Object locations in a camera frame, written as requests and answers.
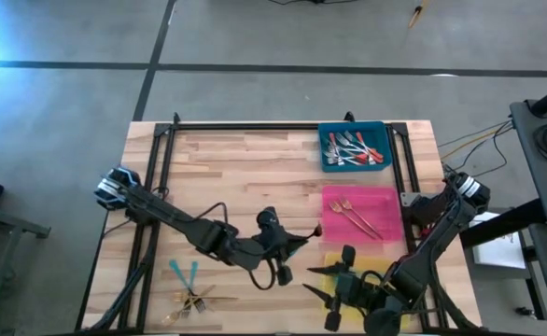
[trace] gold fork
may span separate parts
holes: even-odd
[[[352,212],[354,212],[355,215],[357,215],[357,216],[360,218],[360,220],[362,220],[363,223],[365,223],[365,224],[369,227],[369,229],[371,229],[371,231],[373,231],[373,233],[375,233],[375,234],[379,237],[379,239],[384,240],[384,237],[382,237],[382,235],[379,233],[379,231],[378,231],[377,229],[375,229],[375,227],[374,227],[373,225],[371,225],[371,224],[367,221],[367,219],[363,218],[363,216],[361,216],[360,213],[357,212],[357,210],[355,210],[355,209],[352,207],[352,204],[351,204],[348,200],[346,200],[346,198],[345,198],[344,196],[341,196],[341,197],[340,197],[340,203],[342,204],[342,206],[344,207],[344,209],[346,209],[346,210],[352,210]]]
[[[180,315],[182,314],[182,312],[191,307],[191,305],[194,304],[194,302],[196,302],[198,299],[200,299],[201,297],[209,294],[210,291],[212,291],[214,288],[216,287],[216,285],[211,285],[210,287],[207,287],[203,292],[199,293],[199,295],[197,295],[196,297],[192,297],[192,298],[189,298],[189,301],[186,302],[186,304],[184,305],[184,307],[182,307],[181,309],[169,314],[168,316],[166,316],[162,321],[161,323],[165,326],[171,326],[173,325],[179,318],[180,318]]]
[[[365,229],[365,227],[363,227],[359,222],[357,222],[352,217],[350,217],[348,214],[346,214],[346,212],[343,210],[342,206],[339,205],[337,202],[330,202],[330,208],[331,208],[331,210],[333,210],[333,212],[346,216],[346,218],[350,219],[353,223],[355,223],[355,225],[359,229],[361,229],[363,232],[367,233],[367,235],[369,235],[371,238],[377,239],[367,229]]]
[[[193,298],[193,297],[194,296],[189,295],[188,292],[174,293],[174,301],[177,301],[177,302],[184,302],[187,299],[190,299],[190,298]],[[234,298],[234,297],[209,297],[209,296],[201,297],[201,299],[208,299],[208,300],[238,300],[238,298]]]

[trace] wooden tabletop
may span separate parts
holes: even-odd
[[[422,192],[442,189],[442,167],[430,121],[405,121],[411,138],[416,172]],[[131,124],[122,164],[145,176],[154,122]],[[162,152],[158,156],[156,180],[160,176]],[[371,185],[394,187],[391,168],[375,173],[321,172],[319,146],[314,131],[191,131],[177,132],[167,201],[191,215],[198,215],[217,202],[228,205],[230,223],[241,236],[259,233],[256,214],[265,206],[276,208],[284,227],[296,234],[309,234],[321,216],[321,190],[326,185]],[[404,160],[403,175],[407,178]],[[221,217],[215,211],[209,216]],[[124,221],[123,212],[111,213],[106,229]],[[82,327],[95,323],[121,291],[131,254],[134,224],[111,232],[103,240],[92,280]],[[321,266],[328,251],[340,246],[324,244],[314,238],[293,256],[288,265],[294,280],[285,287],[276,285],[268,291],[255,288],[246,271],[229,267],[202,256],[184,235],[162,226],[149,296],[146,332],[326,332],[322,302],[302,283],[321,287],[320,275],[306,271]],[[357,246],[358,256],[375,256],[395,260],[406,253],[404,242]],[[217,285],[211,294],[238,297],[237,301],[210,301],[213,311],[197,314],[166,327],[163,318],[180,308],[174,293],[183,288],[169,267],[176,259],[188,276],[192,261],[199,262],[195,278],[197,292]],[[438,262],[442,285],[456,305],[473,323],[481,318],[470,283],[462,246],[455,239]],[[261,263],[255,272],[258,281],[269,280],[269,270]],[[130,323],[134,323],[140,286],[134,296]],[[418,331],[418,320],[404,331]],[[363,332],[362,322],[343,320],[340,332]]]

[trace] concrete floor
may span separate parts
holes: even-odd
[[[0,1],[0,61],[148,63],[166,3]],[[179,0],[161,62],[547,70],[547,0],[438,0],[407,32],[415,6]],[[21,245],[16,283],[0,300],[0,330],[74,328],[105,218],[91,193],[119,161],[145,74],[0,68],[1,208],[52,227],[47,241]],[[143,120],[175,111],[186,120],[338,119],[350,110],[358,119],[431,119],[442,143],[505,120],[510,102],[546,92],[541,77],[159,71]],[[498,142],[509,164],[481,178],[492,206],[536,197],[515,133]],[[497,164],[486,146],[465,170]],[[530,302],[522,280],[488,280],[491,269],[470,267],[486,327],[547,335],[547,322],[512,312]]]

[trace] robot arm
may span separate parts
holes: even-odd
[[[433,223],[433,226],[416,250],[394,262],[385,276],[374,271],[366,271],[360,277],[351,273],[349,269],[354,264],[355,249],[349,245],[344,247],[343,262],[309,269],[338,276],[334,296],[305,285],[330,309],[326,318],[327,330],[337,331],[340,327],[340,303],[344,303],[363,313],[364,329],[368,335],[398,335],[400,316],[416,310],[418,303],[425,299],[427,287],[437,281],[433,276],[437,259],[466,225],[486,210],[489,203],[489,189],[464,173],[450,175],[445,182],[441,194],[431,199],[419,196],[405,213],[404,220],[420,225]],[[371,274],[379,277],[379,285],[366,282]],[[456,325],[462,329],[477,329],[439,288],[439,299]]]
[[[136,172],[123,167],[112,169],[94,192],[97,202],[107,210],[126,209],[126,215],[137,223],[159,220],[182,232],[197,251],[227,265],[253,271],[261,260],[275,259],[280,286],[292,279],[284,262],[305,245],[308,239],[321,234],[320,227],[308,237],[290,234],[277,219],[275,209],[268,207],[257,217],[261,234],[236,238],[238,229],[226,222],[192,217],[160,197],[145,190]]]

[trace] wire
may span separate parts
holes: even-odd
[[[367,317],[367,314],[365,314],[365,312],[363,311],[362,308],[360,308],[360,307],[355,307],[355,308],[357,308],[358,312],[359,312],[361,315],[363,315],[363,318],[364,318],[364,317]]]
[[[489,174],[491,172],[495,172],[497,169],[499,169],[501,167],[504,167],[506,164],[508,164],[508,159],[506,159],[506,157],[504,156],[504,153],[502,153],[501,150],[499,150],[498,142],[497,142],[499,131],[501,131],[504,128],[504,126],[500,127],[498,129],[498,131],[494,134],[494,137],[493,137],[494,147],[496,148],[496,151],[499,153],[499,156],[501,156],[501,158],[504,160],[504,162],[501,165],[499,165],[497,167],[494,167],[494,168],[491,168],[489,170],[486,170],[482,173],[479,173],[479,174],[476,174],[476,175],[471,175],[471,177],[479,177],[479,176],[483,176],[485,174]]]
[[[216,209],[218,206],[222,207],[222,209],[224,211],[224,223],[228,224],[228,206],[226,206],[226,204],[224,202],[218,202],[218,203],[215,203],[215,204],[211,205],[209,207],[209,209],[203,211],[200,215],[198,215],[197,217],[194,217],[193,219],[190,219],[190,220],[178,219],[178,220],[181,221],[181,222],[185,222],[185,223],[192,223],[193,221],[199,220],[199,219],[203,218],[204,216],[206,216],[207,214],[209,214],[210,212],[214,211],[214,209]]]
[[[492,131],[492,132],[490,132],[490,133],[486,133],[486,134],[483,134],[483,135],[481,135],[481,136],[478,136],[478,137],[476,137],[476,138],[474,138],[474,139],[472,139],[472,140],[470,140],[470,141],[468,141],[468,142],[466,142],[466,143],[464,143],[464,144],[458,146],[456,149],[452,150],[452,151],[449,152],[448,154],[445,154],[444,156],[441,157],[441,159],[444,160],[445,158],[447,158],[447,157],[449,157],[450,155],[452,155],[452,154],[458,152],[460,149],[462,149],[462,148],[464,148],[464,147],[466,147],[466,146],[468,146],[468,145],[474,143],[475,141],[483,140],[484,138],[489,137],[489,136],[491,136],[491,135],[494,135],[494,134],[496,134],[497,132],[498,132],[498,131]]]
[[[448,146],[448,145],[450,145],[450,144],[453,144],[453,143],[456,142],[456,141],[460,141],[460,140],[462,140],[462,139],[464,139],[464,138],[468,138],[469,136],[473,136],[473,135],[476,135],[476,134],[479,134],[479,133],[482,133],[482,132],[491,130],[492,128],[495,128],[495,127],[497,127],[497,126],[501,126],[501,125],[503,125],[503,124],[505,124],[505,123],[508,123],[508,122],[510,122],[510,121],[509,121],[509,120],[507,120],[507,121],[502,121],[502,122],[499,122],[499,123],[497,123],[497,124],[495,124],[495,125],[491,125],[491,126],[489,126],[489,127],[486,127],[486,128],[484,128],[484,129],[482,129],[482,130],[480,130],[480,131],[477,131],[477,132],[475,132],[475,133],[469,133],[469,134],[467,134],[467,135],[462,135],[462,136],[460,136],[460,137],[457,138],[457,139],[454,139],[454,140],[448,141],[447,143],[443,143],[443,144],[441,144],[441,145],[438,145],[438,148],[441,148],[441,147],[444,147],[444,146]]]
[[[275,269],[274,269],[274,263],[272,262],[271,259],[266,259],[265,261],[267,261],[267,265],[269,266],[270,268],[270,284],[267,286],[267,287],[262,287],[258,282],[257,282],[257,279],[255,279],[255,275],[253,275],[253,271],[248,271],[248,275],[251,277],[251,281],[253,282],[253,285],[255,285],[255,287],[261,289],[261,290],[267,290],[267,289],[270,289],[271,287],[274,286],[274,283],[275,283]]]
[[[110,232],[112,232],[113,230],[117,230],[117,229],[123,227],[124,225],[126,225],[126,224],[128,224],[128,223],[130,223],[130,222],[132,222],[132,221],[133,221],[132,219],[129,219],[129,220],[126,220],[126,221],[121,222],[121,223],[118,224],[117,226],[115,226],[115,227],[109,229],[108,231],[104,232],[104,235],[103,235],[102,237],[106,237],[106,236],[107,236]]]
[[[165,200],[166,197],[168,197],[168,195],[170,194],[170,189],[168,187],[156,187],[154,189],[151,190],[151,193],[154,193],[156,191],[159,192],[160,189],[163,189],[163,192],[161,193],[161,200]],[[132,222],[133,220],[132,219],[128,219],[126,221],[123,221],[121,222],[120,224],[118,224],[117,226],[109,229],[108,231],[104,232],[104,234],[102,235],[102,238],[105,238],[110,232],[114,231],[114,230],[117,230],[121,227],[123,227],[124,225]]]
[[[514,127],[512,125],[510,126],[507,126],[507,128],[503,131],[500,131],[498,130],[498,132],[496,133],[496,136],[501,136],[509,131],[511,131]],[[450,168],[452,169],[453,171],[457,171],[458,169],[464,167],[466,164],[467,164],[467,161],[469,160],[470,156],[472,155],[472,153],[474,153],[477,149],[479,149],[483,144],[485,144],[488,140],[490,139],[485,139],[483,140],[482,142],[480,142],[479,144],[477,144],[470,152],[469,154],[467,155],[467,157],[464,159],[464,161],[462,162],[462,164],[460,164],[459,166],[457,166],[456,168]]]
[[[373,271],[373,270],[368,270],[368,271],[363,272],[363,274],[360,275],[360,281],[365,282],[365,279],[367,278],[367,275],[375,275],[379,279],[380,283],[382,281],[384,281],[384,277],[381,274],[379,274],[378,272]]]

